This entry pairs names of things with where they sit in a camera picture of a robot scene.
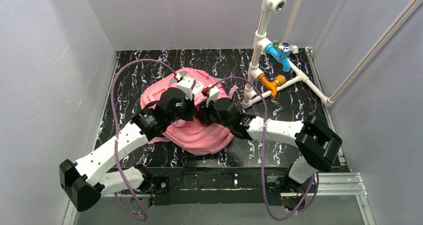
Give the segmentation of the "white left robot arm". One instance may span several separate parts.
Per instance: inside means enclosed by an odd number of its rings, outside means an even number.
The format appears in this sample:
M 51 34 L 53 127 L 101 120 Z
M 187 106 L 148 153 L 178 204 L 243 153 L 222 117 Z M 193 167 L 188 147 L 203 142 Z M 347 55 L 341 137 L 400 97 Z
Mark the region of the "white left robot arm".
M 90 154 L 66 159 L 59 166 L 60 185 L 79 212 L 93 207 L 103 196 L 127 189 L 120 172 L 109 170 L 137 148 L 164 133 L 179 120 L 192 121 L 196 107 L 190 88 L 170 87 L 159 100 L 148 103 L 131 118 L 118 136 Z

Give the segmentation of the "pink student backpack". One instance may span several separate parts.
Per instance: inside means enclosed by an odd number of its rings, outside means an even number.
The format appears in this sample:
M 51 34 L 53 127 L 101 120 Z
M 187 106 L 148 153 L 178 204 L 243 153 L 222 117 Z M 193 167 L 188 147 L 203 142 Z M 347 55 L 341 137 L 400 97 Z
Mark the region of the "pink student backpack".
M 177 70 L 181 76 L 192 77 L 196 80 L 193 89 L 195 96 L 195 105 L 199 105 L 206 100 L 201 93 L 204 87 L 219 81 L 218 78 L 212 77 L 206 71 L 182 68 Z M 140 105 L 145 107 L 152 101 L 159 100 L 161 94 L 170 87 L 176 87 L 176 80 L 172 75 L 149 86 L 141 95 Z M 173 142 L 185 151 L 197 155 L 214 154 L 224 149 L 234 138 L 230 130 L 220 124 L 212 123 L 204 125 L 198 118 L 193 121 L 179 120 L 171 124 L 167 130 L 162 133 L 162 137 L 155 137 L 149 144 L 157 142 Z

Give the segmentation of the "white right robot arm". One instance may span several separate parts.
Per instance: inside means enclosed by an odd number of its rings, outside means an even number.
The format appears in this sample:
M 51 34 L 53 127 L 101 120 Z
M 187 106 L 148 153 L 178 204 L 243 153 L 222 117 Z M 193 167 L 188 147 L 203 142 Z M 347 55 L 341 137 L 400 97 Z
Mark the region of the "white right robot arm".
M 342 139 L 323 121 L 308 116 L 304 121 L 277 121 L 245 113 L 228 98 L 200 105 L 196 117 L 205 125 L 219 124 L 242 140 L 280 142 L 299 149 L 285 180 L 304 183 L 316 172 L 330 172 L 342 145 Z

